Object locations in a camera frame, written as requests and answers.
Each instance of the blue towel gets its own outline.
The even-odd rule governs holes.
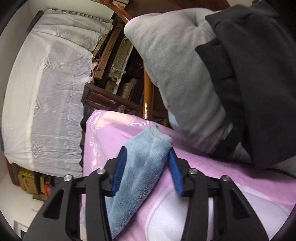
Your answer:
[[[126,167],[119,191],[113,198],[106,197],[106,208],[112,237],[127,225],[158,181],[172,139],[151,126],[125,145],[128,151]]]

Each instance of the purple blanket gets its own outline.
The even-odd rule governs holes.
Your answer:
[[[154,125],[151,121],[118,112],[95,111],[87,121],[84,145],[84,176],[103,167],[114,158],[127,140],[143,129]],[[254,171],[247,166],[223,163],[192,154],[182,135],[159,126],[160,131],[173,138],[178,157],[207,176],[220,178],[229,175],[246,196],[260,218],[269,239],[283,225],[296,201],[296,180],[271,170]],[[170,172],[164,171],[143,205],[129,224],[116,237],[124,241],[180,240],[188,200],[180,198],[174,189]],[[208,240],[212,237],[213,205],[209,200]]]

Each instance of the silver screw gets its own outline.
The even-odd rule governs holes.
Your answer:
[[[222,176],[222,180],[224,182],[229,182],[231,180],[231,178],[230,178],[230,176],[224,175],[224,176]]]
[[[97,174],[104,174],[106,170],[104,168],[99,168],[96,172]]]
[[[64,176],[64,181],[68,182],[72,179],[72,176],[71,175],[66,175]]]
[[[195,174],[198,173],[198,170],[195,169],[195,168],[191,168],[191,169],[189,170],[189,173],[192,174],[192,175],[195,175]]]

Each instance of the curved wooden rail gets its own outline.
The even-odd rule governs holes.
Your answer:
[[[132,19],[124,9],[113,3],[113,0],[100,0],[99,2],[114,11],[125,23]],[[143,119],[152,120],[153,88],[154,86],[144,68]]]

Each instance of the white lace cloth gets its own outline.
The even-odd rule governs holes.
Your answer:
[[[29,33],[5,94],[2,135],[10,163],[82,176],[81,98],[92,51],[112,25],[48,9]]]

